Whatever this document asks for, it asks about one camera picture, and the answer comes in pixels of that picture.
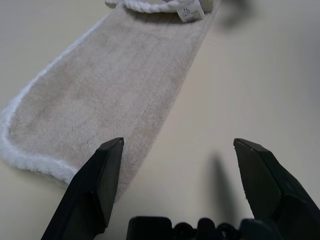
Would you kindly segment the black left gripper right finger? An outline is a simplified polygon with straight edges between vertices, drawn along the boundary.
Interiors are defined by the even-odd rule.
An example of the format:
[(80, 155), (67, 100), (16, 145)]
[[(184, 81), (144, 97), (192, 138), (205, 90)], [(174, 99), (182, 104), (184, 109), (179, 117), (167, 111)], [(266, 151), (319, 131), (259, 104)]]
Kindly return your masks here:
[(239, 226), (242, 240), (318, 240), (320, 210), (300, 184), (263, 146), (233, 141), (245, 197), (254, 216)]

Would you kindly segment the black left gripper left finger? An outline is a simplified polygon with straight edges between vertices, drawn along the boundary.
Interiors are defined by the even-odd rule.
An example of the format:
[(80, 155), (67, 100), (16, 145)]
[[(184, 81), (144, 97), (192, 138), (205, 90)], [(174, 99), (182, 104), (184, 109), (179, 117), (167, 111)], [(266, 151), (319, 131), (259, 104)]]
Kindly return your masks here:
[(103, 143), (72, 178), (44, 240), (93, 240), (105, 232), (114, 206), (124, 139)]

